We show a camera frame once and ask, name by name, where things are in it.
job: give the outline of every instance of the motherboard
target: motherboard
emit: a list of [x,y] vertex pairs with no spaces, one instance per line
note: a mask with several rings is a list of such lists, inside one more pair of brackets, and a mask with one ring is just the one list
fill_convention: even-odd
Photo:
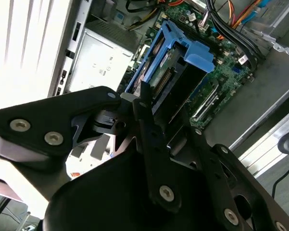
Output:
[[243,85],[253,82],[253,73],[248,66],[247,57],[240,48],[227,39],[218,38],[208,15],[182,3],[165,7],[160,11],[152,28],[149,28],[135,54],[133,66],[127,71],[122,83],[131,79],[164,20],[174,22],[191,40],[196,40],[210,48],[214,55],[215,69],[208,73],[203,81],[191,93],[186,102],[190,123],[204,130],[215,115],[235,96]]

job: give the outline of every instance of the white label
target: white label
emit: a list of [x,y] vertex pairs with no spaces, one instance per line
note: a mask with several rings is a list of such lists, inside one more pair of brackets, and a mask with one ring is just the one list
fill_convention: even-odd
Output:
[[164,65],[165,61],[168,58],[168,54],[165,55],[165,57],[163,58],[162,62],[160,63],[160,68]]
[[190,15],[188,15],[188,19],[191,22],[195,21],[197,19],[196,14],[195,13],[191,13]]
[[246,55],[242,56],[241,58],[239,58],[239,63],[241,65],[243,65],[245,62],[248,61],[248,57]]

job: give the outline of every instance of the screw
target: screw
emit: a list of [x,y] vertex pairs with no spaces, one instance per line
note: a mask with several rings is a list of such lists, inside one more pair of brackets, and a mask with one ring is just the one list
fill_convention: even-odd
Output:
[[115,94],[113,94],[111,92],[108,93],[108,96],[111,97],[111,98],[115,98]]
[[280,231],[287,231],[287,229],[279,222],[276,222],[276,226]]
[[199,129],[196,129],[196,133],[197,133],[198,135],[202,135],[202,132],[201,132]]
[[225,209],[225,217],[233,225],[237,226],[239,224],[239,219],[237,218],[236,214],[231,209],[228,209],[228,208]]
[[140,102],[139,104],[140,104],[142,107],[146,107],[146,104],[143,103],[143,102]]
[[10,123],[10,127],[14,131],[28,131],[31,127],[30,123],[24,119],[15,119]]
[[60,145],[63,143],[63,136],[55,131],[48,132],[44,139],[46,143],[50,145]]
[[224,152],[224,153],[228,153],[227,149],[225,147],[221,147],[221,150]]
[[163,185],[159,188],[160,196],[162,196],[163,199],[165,199],[167,202],[171,202],[174,200],[174,193],[172,189],[170,189],[168,186]]

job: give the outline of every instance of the green circuit board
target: green circuit board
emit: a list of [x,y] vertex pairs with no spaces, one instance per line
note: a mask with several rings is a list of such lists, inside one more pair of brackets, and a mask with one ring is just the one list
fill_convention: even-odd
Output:
[[[190,13],[195,14],[196,20],[189,21]],[[186,103],[191,124],[201,130],[208,126],[239,88],[254,80],[247,66],[248,62],[238,62],[244,55],[240,49],[227,39],[218,40],[218,34],[213,32],[214,26],[209,19],[204,26],[200,26],[202,19],[203,14],[185,2],[175,7],[166,7],[160,12],[154,26],[148,29],[143,43],[150,45],[163,21],[171,20],[188,38],[210,47],[210,53],[214,55],[215,69],[206,75]]]

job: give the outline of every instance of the metal case panel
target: metal case panel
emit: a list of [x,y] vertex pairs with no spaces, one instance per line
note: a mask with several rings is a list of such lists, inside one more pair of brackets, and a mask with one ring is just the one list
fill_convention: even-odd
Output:
[[133,53],[85,29],[70,91],[107,86],[116,90]]

